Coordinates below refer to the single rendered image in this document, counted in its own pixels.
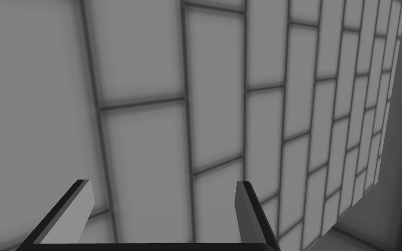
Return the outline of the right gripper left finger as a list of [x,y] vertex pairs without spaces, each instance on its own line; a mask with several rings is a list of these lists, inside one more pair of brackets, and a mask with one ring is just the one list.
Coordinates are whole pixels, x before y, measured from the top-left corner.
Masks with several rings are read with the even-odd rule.
[[23,244],[78,243],[94,204],[91,181],[75,181]]

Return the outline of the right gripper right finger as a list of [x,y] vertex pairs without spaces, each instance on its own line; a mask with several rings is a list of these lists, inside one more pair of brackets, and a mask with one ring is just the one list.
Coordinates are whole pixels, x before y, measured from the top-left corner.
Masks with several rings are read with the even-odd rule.
[[256,248],[279,248],[268,219],[249,181],[237,181],[235,213],[242,243]]

